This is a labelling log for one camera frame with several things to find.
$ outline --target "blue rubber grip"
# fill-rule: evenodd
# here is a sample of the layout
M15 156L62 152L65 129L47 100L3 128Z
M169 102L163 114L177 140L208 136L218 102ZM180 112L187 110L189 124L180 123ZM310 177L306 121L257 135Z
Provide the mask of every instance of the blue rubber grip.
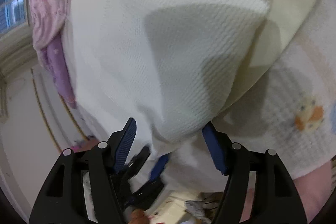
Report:
M223 175L227 172L227 167L225 165L225 154L219 145L216 138L216 133L214 126L208 123L203 129L203 138L208 146L212 161L215 164L217 170L219 170Z
M133 144L135 135L137 133L137 123L134 119L130 122L128 128L126 129L120 144L115 152L115 164L114 171L118 173L125 166L125 162L129 151L131 150L131 146Z
M149 181L153 181L161 175L161 173L165 169L168 160L169 160L169 154L165 154L158 159L157 163L154 165L151 171Z

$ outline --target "metal screw head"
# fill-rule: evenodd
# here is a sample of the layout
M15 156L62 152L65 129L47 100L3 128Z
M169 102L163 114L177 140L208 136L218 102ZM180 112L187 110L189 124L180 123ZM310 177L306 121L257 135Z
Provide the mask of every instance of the metal screw head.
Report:
M277 153L275 152L275 150L273 149L269 149L267 150L267 152L271 155L271 156L275 156Z
M107 142L100 142L99 144L98 144L98 147L100 148L100 149L103 149L103 148L105 148L105 147L107 147Z
M72 153L72 150L70 148L63 151L64 156L69 156L69 155L71 155L71 153Z
M239 149L241 149L241 147L242 146L239 143L233 143L232 144L232 148L235 149L235 150L239 150Z

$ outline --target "printed cartoon pattern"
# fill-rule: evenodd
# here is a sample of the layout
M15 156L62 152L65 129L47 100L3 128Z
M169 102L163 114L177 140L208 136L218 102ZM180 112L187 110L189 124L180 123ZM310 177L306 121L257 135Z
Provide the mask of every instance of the printed cartoon pattern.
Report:
M301 101L295 115L295 126L299 131L312 132L324 121L324 110L315 97L305 97Z

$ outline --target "gold trim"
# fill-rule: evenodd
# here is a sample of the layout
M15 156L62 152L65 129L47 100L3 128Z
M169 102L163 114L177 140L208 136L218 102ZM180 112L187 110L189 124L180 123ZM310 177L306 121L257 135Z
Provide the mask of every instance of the gold trim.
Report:
M61 101L62 101L62 104L64 106L64 108L66 109L70 119L72 120L73 124L75 125L75 127L77 128L78 132L80 133L80 135L82 136L82 138L86 141L89 140L89 138L84 134L84 132L82 131L82 129L80 128L80 126L78 125L77 121L75 120L74 116L72 115L68 105L65 103L63 97L61 95L59 95Z
M4 123L8 119L6 89L7 83L0 72L0 123Z
M37 93L37 89L36 89L36 83L35 83L35 79L34 79L34 74L33 74L33 68L30 68L30 73L31 73L31 76L32 76L32 80L33 80L33 86L34 86L34 92L35 92L35 97L36 97L36 101L37 101L37 104L39 105L39 109L40 109L40 114L42 116L42 119L44 121L44 124L49 132L49 135L50 135L50 138L51 140L53 141L54 143L54 146L57 148L58 152L61 153L62 152L62 149L61 147L59 146L58 142L56 141L55 139L55 136L49 126L49 123L47 121L47 118L43 112L43 109L42 109L42 105L41 105L41 101L40 101L40 98L39 98L39 95Z

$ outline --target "purple cloth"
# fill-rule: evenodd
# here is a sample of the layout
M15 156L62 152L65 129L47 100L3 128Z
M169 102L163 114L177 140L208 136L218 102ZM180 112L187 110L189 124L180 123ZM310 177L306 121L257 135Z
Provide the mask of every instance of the purple cloth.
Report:
M43 63L43 66L51 73L58 93L70 107L76 108L60 34L56 35L49 45L40 51L38 57L40 63Z
M68 0L29 0L33 46L40 64L52 75L58 93L72 108L75 96L64 59L60 30L66 18Z

